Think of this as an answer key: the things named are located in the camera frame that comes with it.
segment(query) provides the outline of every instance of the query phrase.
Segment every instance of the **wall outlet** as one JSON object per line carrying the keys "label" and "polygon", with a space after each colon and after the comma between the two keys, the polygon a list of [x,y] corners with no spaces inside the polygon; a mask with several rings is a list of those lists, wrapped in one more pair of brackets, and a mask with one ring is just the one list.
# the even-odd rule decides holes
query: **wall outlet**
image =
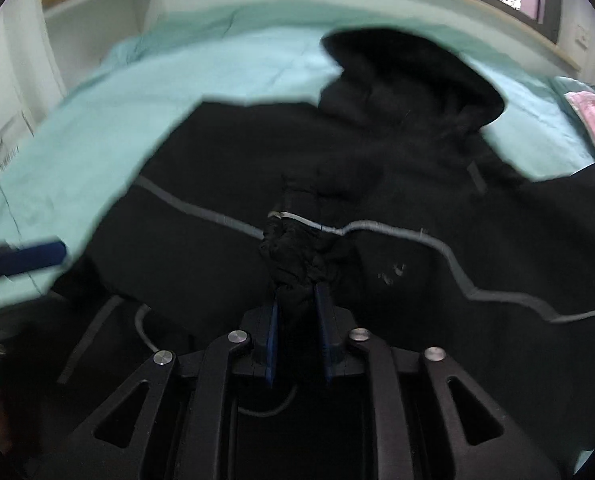
{"label": "wall outlet", "polygon": [[591,45],[591,33],[581,25],[575,27],[575,41],[585,50]]}

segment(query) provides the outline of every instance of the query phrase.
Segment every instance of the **blue handle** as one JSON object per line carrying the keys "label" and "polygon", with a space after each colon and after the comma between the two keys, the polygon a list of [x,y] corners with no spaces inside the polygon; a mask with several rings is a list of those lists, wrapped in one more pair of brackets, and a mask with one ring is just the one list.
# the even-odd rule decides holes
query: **blue handle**
{"label": "blue handle", "polygon": [[266,340],[266,382],[273,386],[275,370],[277,367],[277,301],[273,304],[273,312],[270,316],[268,327],[268,339]]}
{"label": "blue handle", "polygon": [[15,276],[31,270],[61,265],[66,259],[66,244],[61,241],[12,250],[0,256],[0,274]]}

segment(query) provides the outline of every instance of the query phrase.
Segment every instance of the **black metal bracket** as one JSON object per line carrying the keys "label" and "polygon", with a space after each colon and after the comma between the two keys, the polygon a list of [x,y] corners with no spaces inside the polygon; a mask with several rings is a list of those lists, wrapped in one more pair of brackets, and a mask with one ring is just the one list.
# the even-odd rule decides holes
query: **black metal bracket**
{"label": "black metal bracket", "polygon": [[241,330],[247,332],[252,343],[252,352],[232,364],[236,376],[265,378],[273,384],[277,354],[277,304],[260,306],[244,314]]}
{"label": "black metal bracket", "polygon": [[[139,367],[73,431],[64,448],[40,466],[34,479],[139,480],[149,439],[176,363],[175,356],[170,352],[168,355],[169,362],[158,364],[151,358]],[[130,434],[107,436],[113,435],[114,417],[126,409],[136,411]]]}
{"label": "black metal bracket", "polygon": [[347,352],[347,335],[357,326],[355,317],[346,308],[335,306],[326,283],[313,287],[315,306],[320,323],[320,338],[324,353],[324,375],[330,382],[335,377],[359,376],[364,373],[362,359]]}
{"label": "black metal bracket", "polygon": [[420,360],[441,413],[455,480],[560,478],[510,416],[442,349],[428,349]]}
{"label": "black metal bracket", "polygon": [[178,480],[220,478],[220,441],[231,361],[250,346],[250,336],[243,331],[236,332],[246,335],[246,339],[238,342],[231,338],[231,333],[213,341],[204,352],[195,398],[189,405],[190,420],[180,442],[174,476]]}
{"label": "black metal bracket", "polygon": [[374,335],[364,341],[349,339],[349,343],[366,356],[368,365],[375,434],[375,478],[413,480],[409,424],[391,347]]}

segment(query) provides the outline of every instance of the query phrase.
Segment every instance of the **jacket hood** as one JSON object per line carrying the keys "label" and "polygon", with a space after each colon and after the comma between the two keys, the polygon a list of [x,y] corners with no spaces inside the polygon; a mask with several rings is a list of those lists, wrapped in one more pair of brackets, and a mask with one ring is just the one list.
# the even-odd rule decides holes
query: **jacket hood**
{"label": "jacket hood", "polygon": [[322,44],[343,73],[322,92],[320,108],[374,133],[464,136],[504,111],[487,80],[425,38],[362,28]]}

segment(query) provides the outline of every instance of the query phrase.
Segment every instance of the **metal screw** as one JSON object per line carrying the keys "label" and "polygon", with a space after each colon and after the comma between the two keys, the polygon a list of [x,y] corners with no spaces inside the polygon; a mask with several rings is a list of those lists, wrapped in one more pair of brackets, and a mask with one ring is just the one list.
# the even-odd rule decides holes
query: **metal screw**
{"label": "metal screw", "polygon": [[439,346],[432,346],[431,348],[426,348],[426,350],[424,350],[424,357],[429,361],[443,361],[446,356],[446,351]]}
{"label": "metal screw", "polygon": [[168,350],[160,350],[152,357],[156,365],[164,366],[173,361],[173,354]]}
{"label": "metal screw", "polygon": [[354,328],[349,332],[349,337],[353,341],[361,343],[362,341],[368,341],[371,338],[371,333],[365,328]]}
{"label": "metal screw", "polygon": [[231,343],[243,343],[248,339],[248,334],[244,330],[233,330],[228,335],[228,340]]}

